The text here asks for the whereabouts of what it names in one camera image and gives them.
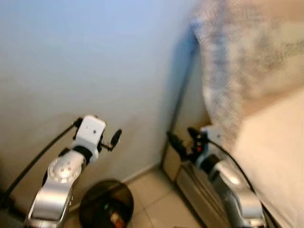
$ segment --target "light blue wall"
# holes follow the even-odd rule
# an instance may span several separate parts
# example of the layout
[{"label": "light blue wall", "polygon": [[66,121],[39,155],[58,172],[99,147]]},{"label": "light blue wall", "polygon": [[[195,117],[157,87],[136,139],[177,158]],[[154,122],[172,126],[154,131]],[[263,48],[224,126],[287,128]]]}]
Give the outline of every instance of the light blue wall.
[{"label": "light blue wall", "polygon": [[[196,0],[0,1],[0,185],[8,187],[76,117],[96,114],[117,149],[88,167],[94,182],[124,179],[160,161],[190,52]],[[29,204],[63,139],[14,191]]]}]

